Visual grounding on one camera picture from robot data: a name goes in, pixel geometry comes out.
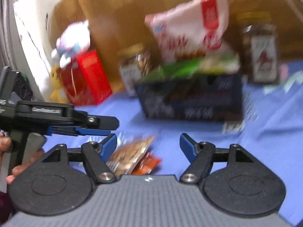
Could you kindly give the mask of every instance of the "red paper bag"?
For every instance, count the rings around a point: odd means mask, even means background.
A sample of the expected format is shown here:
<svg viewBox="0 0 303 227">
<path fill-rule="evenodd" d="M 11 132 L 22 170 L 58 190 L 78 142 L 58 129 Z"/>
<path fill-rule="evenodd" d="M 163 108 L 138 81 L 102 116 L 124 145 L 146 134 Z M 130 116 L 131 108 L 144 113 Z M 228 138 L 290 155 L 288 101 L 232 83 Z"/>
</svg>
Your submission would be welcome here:
<svg viewBox="0 0 303 227">
<path fill-rule="evenodd" d="M 75 106 L 96 105 L 112 94 L 96 50 L 79 56 L 58 74 L 69 102 Z"/>
</svg>

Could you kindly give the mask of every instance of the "pink snack bag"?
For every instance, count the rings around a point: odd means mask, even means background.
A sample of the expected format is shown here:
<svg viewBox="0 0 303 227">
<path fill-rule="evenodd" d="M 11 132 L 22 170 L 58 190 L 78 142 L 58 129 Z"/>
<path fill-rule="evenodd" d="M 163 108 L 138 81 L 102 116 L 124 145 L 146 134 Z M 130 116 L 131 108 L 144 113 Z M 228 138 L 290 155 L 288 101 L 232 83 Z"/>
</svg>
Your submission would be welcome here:
<svg viewBox="0 0 303 227">
<path fill-rule="evenodd" d="M 166 63 L 229 51 L 222 44 L 228 21 L 227 0 L 192 0 L 145 17 Z"/>
</svg>

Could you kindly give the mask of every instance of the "gray ribbed surface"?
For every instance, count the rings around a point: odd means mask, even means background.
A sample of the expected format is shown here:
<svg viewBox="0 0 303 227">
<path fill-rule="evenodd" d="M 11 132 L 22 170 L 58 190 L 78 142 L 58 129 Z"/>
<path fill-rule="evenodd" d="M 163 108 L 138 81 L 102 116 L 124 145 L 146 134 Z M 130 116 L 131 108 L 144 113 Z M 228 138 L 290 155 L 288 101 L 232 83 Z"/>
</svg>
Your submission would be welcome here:
<svg viewBox="0 0 303 227">
<path fill-rule="evenodd" d="M 86 204 L 70 213 L 45 218 L 18 213 L 4 226 L 290 227 L 277 214 L 259 219 L 226 215 L 209 205 L 196 186 L 181 184 L 174 176 L 123 176 L 99 186 Z"/>
</svg>

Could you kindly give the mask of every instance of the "blue tablecloth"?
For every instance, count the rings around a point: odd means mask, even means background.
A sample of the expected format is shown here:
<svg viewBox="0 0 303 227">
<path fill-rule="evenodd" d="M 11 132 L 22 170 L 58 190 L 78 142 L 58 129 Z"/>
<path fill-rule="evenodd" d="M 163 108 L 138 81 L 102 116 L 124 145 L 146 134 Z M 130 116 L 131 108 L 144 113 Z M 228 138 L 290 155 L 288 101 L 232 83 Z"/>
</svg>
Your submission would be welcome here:
<svg viewBox="0 0 303 227">
<path fill-rule="evenodd" d="M 249 113 L 246 107 L 245 128 L 236 133 L 224 133 L 222 123 L 147 120 L 139 101 L 125 93 L 117 93 L 99 106 L 80 109 L 117 117 L 120 121 L 117 133 L 126 130 L 157 135 L 152 151 L 163 161 L 156 174 L 175 174 L 179 178 L 189 166 L 179 148 L 183 132 L 198 142 L 208 141 L 221 148 L 228 148 L 231 143 L 242 145 L 284 181 L 287 195 L 279 213 L 295 226 L 303 218 L 303 62 L 288 65 L 290 77 L 284 85 L 273 88 L 244 85 L 244 96 L 249 99 L 245 105 L 252 111 Z M 248 120 L 252 113 L 256 120 Z M 44 149 L 47 151 L 58 143 L 79 147 L 88 139 L 53 135 L 48 137 Z M 213 171 L 225 165 L 215 163 Z"/>
</svg>

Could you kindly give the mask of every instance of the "glass jar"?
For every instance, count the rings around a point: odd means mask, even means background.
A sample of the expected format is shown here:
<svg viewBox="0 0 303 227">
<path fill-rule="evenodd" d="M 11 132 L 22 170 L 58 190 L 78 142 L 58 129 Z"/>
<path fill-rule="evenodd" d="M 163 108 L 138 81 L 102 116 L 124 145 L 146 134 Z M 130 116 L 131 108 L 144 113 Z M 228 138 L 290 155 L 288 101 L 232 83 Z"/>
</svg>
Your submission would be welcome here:
<svg viewBox="0 0 303 227">
<path fill-rule="evenodd" d="M 136 44 L 118 52 L 119 72 L 129 96 L 135 96 L 134 85 L 151 69 L 150 52 Z"/>
<path fill-rule="evenodd" d="M 277 50 L 276 27 L 267 12 L 239 14 L 242 28 L 244 62 L 242 69 L 248 81 L 257 84 L 279 84 L 280 62 Z"/>
</svg>

